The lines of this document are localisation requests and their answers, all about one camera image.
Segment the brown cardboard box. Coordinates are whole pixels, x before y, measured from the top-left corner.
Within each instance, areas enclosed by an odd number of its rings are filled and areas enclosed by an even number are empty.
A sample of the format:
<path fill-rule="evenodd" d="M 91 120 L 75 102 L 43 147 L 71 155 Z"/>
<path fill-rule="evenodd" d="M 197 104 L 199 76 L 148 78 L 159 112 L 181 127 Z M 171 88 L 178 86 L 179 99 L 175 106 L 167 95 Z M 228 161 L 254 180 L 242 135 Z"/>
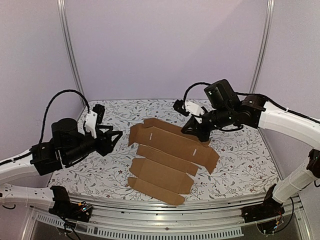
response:
<path fill-rule="evenodd" d="M 211 174 L 220 158 L 208 140 L 183 134 L 182 128 L 157 118 L 130 127 L 128 145 L 138 144 L 127 179 L 135 191 L 179 206 L 191 193 L 199 167 Z"/>

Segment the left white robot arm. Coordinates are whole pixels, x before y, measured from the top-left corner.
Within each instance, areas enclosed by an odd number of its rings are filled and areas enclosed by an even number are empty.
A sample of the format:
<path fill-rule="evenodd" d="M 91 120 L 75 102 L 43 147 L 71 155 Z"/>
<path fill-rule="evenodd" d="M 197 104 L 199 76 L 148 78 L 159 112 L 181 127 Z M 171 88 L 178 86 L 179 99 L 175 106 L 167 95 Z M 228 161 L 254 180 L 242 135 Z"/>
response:
<path fill-rule="evenodd" d="M 11 181 L 25 177 L 44 176 L 70 168 L 91 153 L 111 153 L 123 135 L 111 125 L 94 123 L 91 130 L 80 133 L 73 118 L 63 118 L 51 125 L 52 138 L 25 152 L 0 162 L 0 203 L 56 209 L 63 217 L 74 213 L 67 190 L 62 186 L 28 188 L 12 186 Z"/>

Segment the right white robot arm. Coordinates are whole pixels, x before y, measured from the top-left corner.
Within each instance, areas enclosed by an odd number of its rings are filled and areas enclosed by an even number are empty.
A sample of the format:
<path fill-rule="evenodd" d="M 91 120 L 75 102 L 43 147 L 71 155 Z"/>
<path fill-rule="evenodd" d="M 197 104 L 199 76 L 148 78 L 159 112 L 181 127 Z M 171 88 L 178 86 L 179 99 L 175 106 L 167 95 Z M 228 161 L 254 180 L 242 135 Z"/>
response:
<path fill-rule="evenodd" d="M 212 110 L 188 100 L 189 91 L 197 86 L 204 86 Z M 228 126 L 233 126 L 233 131 L 244 127 L 265 130 L 310 148 L 302 163 L 268 190 L 264 203 L 258 208 L 262 218 L 269 218 L 278 210 L 278 205 L 320 178 L 319 119 L 281 106 L 264 94 L 237 92 L 227 79 L 192 84 L 174 108 L 190 116 L 182 133 L 193 135 L 201 142 L 208 141 L 212 131 L 226 132 Z"/>

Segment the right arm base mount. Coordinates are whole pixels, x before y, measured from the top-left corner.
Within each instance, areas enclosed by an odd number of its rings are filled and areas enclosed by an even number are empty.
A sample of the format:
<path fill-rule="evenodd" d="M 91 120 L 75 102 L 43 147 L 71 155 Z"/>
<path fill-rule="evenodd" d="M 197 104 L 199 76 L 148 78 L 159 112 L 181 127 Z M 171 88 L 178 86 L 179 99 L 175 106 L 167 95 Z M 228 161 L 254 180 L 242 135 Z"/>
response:
<path fill-rule="evenodd" d="M 245 223 L 275 218 L 275 220 L 256 224 L 258 231 L 266 236 L 283 231 L 291 223 L 294 215 L 294 201 L 292 197 L 290 197 L 289 199 L 292 205 L 290 218 L 281 229 L 279 228 L 279 226 L 284 223 L 283 214 L 285 213 L 285 209 L 282 203 L 278 203 L 272 198 L 275 186 L 276 184 L 268 189 L 262 203 L 241 208 L 241 217 Z"/>

